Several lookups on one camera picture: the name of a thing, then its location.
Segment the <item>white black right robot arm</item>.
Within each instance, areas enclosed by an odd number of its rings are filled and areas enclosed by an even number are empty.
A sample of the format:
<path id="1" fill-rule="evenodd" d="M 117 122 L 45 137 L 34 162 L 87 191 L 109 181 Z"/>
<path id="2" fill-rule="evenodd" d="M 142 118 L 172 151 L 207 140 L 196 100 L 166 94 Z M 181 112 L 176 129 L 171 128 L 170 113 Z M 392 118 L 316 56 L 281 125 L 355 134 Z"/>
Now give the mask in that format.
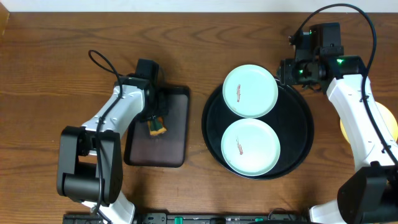
<path id="1" fill-rule="evenodd" d="M 314 223 L 397 221 L 397 143 L 374 100 L 359 56 L 281 60 L 286 85 L 319 83 L 337 111 L 350 143 L 355 173 L 335 200 L 310 208 Z"/>

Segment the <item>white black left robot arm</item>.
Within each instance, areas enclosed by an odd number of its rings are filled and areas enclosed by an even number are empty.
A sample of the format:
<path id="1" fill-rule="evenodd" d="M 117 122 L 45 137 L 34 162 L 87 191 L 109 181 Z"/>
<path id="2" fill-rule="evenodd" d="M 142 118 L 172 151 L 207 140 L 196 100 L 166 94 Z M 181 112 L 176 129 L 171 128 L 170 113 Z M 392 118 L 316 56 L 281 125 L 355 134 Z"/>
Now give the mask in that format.
<path id="1" fill-rule="evenodd" d="M 153 117 L 157 75 L 121 77 L 104 106 L 60 136 L 57 192 L 100 214 L 108 223 L 132 223 L 135 206 L 122 193 L 121 138 L 135 118 Z"/>

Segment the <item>orange green scrub sponge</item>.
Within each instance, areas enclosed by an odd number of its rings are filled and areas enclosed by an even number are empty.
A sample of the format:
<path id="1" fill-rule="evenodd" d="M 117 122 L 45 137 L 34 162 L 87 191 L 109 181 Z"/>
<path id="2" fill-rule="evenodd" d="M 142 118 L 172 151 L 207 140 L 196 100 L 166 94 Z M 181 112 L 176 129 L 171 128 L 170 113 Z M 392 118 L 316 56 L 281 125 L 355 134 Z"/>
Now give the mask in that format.
<path id="1" fill-rule="evenodd" d="M 164 120 L 162 117 L 157 117 L 147 121 L 147 125 L 149 128 L 149 134 L 151 136 L 158 136 L 167 131 L 167 128 L 164 125 Z"/>

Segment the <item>yellow plate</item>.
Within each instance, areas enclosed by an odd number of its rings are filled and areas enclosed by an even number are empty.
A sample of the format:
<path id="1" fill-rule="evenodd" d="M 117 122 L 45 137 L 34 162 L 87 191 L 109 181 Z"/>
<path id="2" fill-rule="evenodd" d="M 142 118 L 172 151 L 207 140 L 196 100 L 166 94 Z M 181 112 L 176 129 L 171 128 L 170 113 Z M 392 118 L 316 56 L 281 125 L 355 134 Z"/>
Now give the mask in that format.
<path id="1" fill-rule="evenodd" d="M 358 101 L 352 103 L 348 101 L 337 102 L 335 109 L 352 148 L 365 148 L 373 145 L 382 147 L 381 140 L 363 103 Z M 369 109 L 383 140 L 388 144 L 395 144 L 397 141 L 397 120 L 393 114 L 378 102 L 370 102 Z"/>

